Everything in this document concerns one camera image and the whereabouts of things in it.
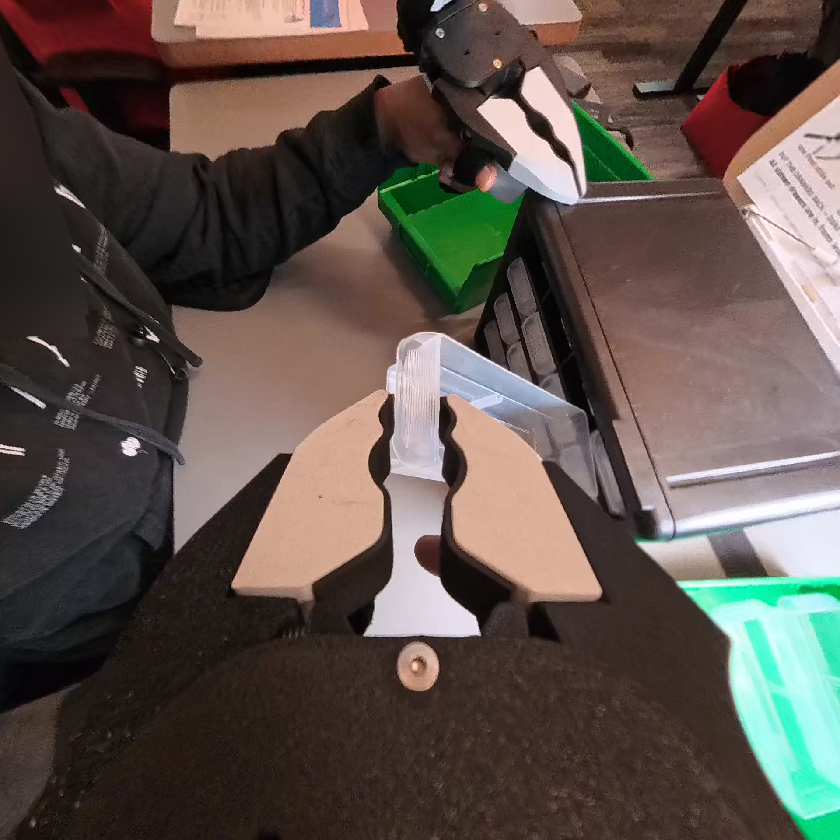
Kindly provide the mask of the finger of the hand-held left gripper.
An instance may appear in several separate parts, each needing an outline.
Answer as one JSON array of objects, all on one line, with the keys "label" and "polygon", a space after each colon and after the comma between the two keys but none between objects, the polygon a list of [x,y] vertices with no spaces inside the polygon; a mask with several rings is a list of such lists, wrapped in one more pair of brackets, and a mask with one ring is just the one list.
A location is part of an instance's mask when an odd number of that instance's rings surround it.
[{"label": "finger of the hand-held left gripper", "polygon": [[478,114],[489,123],[511,150],[507,172],[519,184],[556,203],[572,205],[583,197],[576,161],[563,159],[549,140],[529,123],[527,113],[508,98],[490,98]]},{"label": "finger of the hand-held left gripper", "polygon": [[546,66],[527,70],[521,81],[519,101],[531,126],[549,140],[563,159],[571,162],[567,154],[574,157],[585,194],[587,179],[583,143],[562,78],[548,73]]}]

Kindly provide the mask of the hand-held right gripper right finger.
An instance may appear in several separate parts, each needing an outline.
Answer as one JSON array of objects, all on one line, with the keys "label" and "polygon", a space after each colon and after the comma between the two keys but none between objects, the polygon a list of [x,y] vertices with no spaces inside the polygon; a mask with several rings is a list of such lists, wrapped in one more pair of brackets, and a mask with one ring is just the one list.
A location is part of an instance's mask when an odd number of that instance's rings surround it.
[{"label": "hand-held right gripper right finger", "polygon": [[513,603],[595,603],[603,589],[545,464],[520,436],[457,395],[440,402],[448,486],[439,577],[484,626]]}]

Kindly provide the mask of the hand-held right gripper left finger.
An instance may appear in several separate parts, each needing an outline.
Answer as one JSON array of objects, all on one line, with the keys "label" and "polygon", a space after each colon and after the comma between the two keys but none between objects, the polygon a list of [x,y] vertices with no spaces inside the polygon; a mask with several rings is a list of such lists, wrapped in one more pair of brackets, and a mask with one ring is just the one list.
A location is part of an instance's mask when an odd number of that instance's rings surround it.
[{"label": "hand-held right gripper left finger", "polygon": [[365,630],[393,571],[392,395],[378,390],[300,442],[232,580],[293,602],[313,629]]}]

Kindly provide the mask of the grid of clear cabinet drawers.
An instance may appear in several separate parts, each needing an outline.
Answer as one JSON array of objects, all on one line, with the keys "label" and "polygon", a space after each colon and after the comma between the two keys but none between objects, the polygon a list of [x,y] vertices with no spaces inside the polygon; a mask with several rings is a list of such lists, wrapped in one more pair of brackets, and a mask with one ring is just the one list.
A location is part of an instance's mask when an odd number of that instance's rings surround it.
[{"label": "grid of clear cabinet drawers", "polygon": [[479,344],[493,362],[585,411],[598,499],[611,516],[624,518],[623,497],[547,271],[540,258],[517,257],[499,273],[482,313]]}]

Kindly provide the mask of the black drawer cabinet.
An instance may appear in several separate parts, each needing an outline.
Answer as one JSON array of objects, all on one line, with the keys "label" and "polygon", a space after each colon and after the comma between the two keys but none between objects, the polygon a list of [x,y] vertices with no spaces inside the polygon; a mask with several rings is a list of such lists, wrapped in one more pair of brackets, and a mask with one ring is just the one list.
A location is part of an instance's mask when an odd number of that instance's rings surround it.
[{"label": "black drawer cabinet", "polygon": [[838,509],[838,373],[722,184],[529,192],[490,293],[517,257],[546,265],[638,537]]}]

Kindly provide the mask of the person's left forearm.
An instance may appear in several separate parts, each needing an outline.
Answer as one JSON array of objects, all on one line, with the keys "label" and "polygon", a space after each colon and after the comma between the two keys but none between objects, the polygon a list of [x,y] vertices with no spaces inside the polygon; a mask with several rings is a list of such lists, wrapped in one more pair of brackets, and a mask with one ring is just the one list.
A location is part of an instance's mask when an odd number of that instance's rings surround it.
[{"label": "person's left forearm", "polygon": [[376,77],[340,108],[262,148],[210,160],[88,122],[69,187],[174,306],[242,311],[275,268],[329,235],[399,167]]}]

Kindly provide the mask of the person's left hand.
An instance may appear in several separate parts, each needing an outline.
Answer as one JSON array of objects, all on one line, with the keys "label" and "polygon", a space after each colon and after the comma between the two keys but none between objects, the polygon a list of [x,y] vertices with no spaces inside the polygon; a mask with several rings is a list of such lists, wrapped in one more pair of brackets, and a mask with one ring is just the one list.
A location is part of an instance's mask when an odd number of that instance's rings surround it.
[{"label": "person's left hand", "polygon": [[384,146],[415,165],[435,165],[438,180],[457,192],[488,193],[497,180],[493,164],[484,166],[471,180],[455,178],[455,163],[464,149],[451,129],[445,111],[433,99],[427,82],[414,76],[374,93],[374,114]]}]

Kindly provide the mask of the black table leg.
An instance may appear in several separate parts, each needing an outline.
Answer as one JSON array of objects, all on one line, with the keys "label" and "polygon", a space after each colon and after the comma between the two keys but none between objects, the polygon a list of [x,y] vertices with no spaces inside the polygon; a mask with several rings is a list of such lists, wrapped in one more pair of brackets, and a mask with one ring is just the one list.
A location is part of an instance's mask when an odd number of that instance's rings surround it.
[{"label": "black table leg", "polygon": [[635,99],[672,98],[708,91],[710,85],[698,86],[700,75],[707,68],[747,3],[747,1],[722,2],[677,77],[671,80],[640,81],[633,84],[632,93]]}]

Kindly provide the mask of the wooden side table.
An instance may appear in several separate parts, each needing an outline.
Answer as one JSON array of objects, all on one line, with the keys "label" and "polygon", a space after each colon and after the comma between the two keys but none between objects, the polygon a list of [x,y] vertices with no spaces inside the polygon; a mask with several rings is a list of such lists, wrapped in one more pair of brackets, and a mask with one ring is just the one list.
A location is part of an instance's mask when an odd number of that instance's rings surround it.
[{"label": "wooden side table", "polygon": [[172,70],[230,69],[291,62],[409,59],[396,33],[396,2],[342,2],[353,25],[366,29],[319,30],[316,34],[250,38],[198,38],[175,23],[176,1],[153,1],[151,36]]}]

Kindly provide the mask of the white paper sheet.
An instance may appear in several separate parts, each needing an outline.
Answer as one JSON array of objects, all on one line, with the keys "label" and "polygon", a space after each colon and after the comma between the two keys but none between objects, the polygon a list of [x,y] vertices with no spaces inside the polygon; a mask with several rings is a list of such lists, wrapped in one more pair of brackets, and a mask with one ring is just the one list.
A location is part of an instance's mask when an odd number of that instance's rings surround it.
[{"label": "white paper sheet", "polygon": [[203,40],[334,34],[369,27],[357,1],[180,1],[173,23],[192,29]]}]

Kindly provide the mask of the person's black printed hoodie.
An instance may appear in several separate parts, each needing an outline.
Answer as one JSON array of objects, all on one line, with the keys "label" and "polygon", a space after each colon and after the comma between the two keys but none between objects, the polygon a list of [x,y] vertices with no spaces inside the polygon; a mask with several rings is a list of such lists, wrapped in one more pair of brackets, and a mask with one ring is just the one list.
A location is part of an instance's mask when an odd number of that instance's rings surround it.
[{"label": "person's black printed hoodie", "polygon": [[99,667],[167,561],[202,363],[66,180],[2,49],[2,711]]}]

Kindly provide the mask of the white metal stand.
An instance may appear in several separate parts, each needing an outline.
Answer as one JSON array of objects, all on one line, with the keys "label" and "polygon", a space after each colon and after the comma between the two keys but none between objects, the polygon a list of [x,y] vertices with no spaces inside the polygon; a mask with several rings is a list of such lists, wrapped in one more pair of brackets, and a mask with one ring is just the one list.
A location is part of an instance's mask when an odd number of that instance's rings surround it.
[{"label": "white metal stand", "polygon": [[814,338],[839,371],[838,260],[830,265],[751,204],[741,210]]}]

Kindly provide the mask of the red fabric object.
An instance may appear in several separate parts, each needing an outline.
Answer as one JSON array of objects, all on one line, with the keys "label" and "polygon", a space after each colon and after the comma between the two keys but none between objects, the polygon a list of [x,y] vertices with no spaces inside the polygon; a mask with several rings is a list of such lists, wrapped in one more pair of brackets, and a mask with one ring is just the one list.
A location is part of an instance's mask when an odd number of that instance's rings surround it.
[{"label": "red fabric object", "polygon": [[172,75],[151,13],[147,1],[2,1],[2,45],[58,109],[168,150]]}]

